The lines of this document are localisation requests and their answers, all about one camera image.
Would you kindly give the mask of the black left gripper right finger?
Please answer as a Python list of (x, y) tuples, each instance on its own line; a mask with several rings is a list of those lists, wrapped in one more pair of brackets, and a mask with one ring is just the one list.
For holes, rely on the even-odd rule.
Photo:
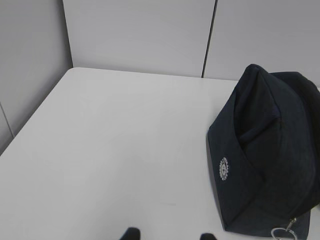
[(213, 225), (205, 225), (200, 230), (200, 240), (217, 240), (216, 228)]

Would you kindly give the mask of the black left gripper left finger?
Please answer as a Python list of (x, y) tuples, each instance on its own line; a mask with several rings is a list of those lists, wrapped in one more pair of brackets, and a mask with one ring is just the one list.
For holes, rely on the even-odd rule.
[(136, 227), (128, 227), (119, 240), (141, 240), (141, 231)]

